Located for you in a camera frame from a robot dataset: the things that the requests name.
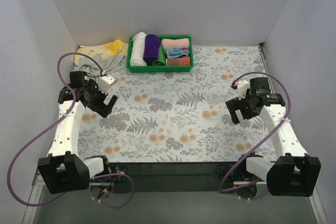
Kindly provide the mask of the grey towel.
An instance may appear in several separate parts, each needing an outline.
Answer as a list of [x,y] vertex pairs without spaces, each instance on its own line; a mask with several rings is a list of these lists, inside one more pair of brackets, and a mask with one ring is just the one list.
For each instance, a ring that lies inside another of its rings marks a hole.
[[[101,55],[96,54],[93,59],[105,70],[105,74],[112,74],[126,67],[127,57],[125,55],[113,55],[103,59]],[[95,77],[100,76],[100,68],[89,58],[81,57],[79,63],[75,65],[73,71],[84,71]]]

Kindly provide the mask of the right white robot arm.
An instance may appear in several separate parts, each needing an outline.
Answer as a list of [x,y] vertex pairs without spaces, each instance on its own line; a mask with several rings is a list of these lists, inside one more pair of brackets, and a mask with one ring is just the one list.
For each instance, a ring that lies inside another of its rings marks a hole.
[[266,77],[249,81],[235,80],[232,88],[238,96],[226,102],[234,124],[239,123],[237,112],[243,119],[260,117],[275,148],[276,161],[267,161],[251,149],[223,177],[225,181],[236,169],[242,169],[266,182],[273,196],[310,197],[313,194],[321,163],[308,154],[300,144],[288,119],[289,100],[273,93]]

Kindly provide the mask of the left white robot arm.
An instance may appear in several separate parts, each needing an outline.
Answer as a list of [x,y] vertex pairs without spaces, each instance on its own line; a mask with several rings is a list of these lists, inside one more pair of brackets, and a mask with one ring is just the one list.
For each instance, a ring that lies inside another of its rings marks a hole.
[[105,99],[114,82],[111,75],[90,79],[84,71],[70,73],[70,82],[58,98],[61,121],[57,124],[47,157],[38,161],[38,170],[51,194],[86,189],[96,175],[109,172],[105,155],[84,161],[79,158],[78,139],[86,108],[103,118],[112,112],[117,96],[113,95],[108,103]]

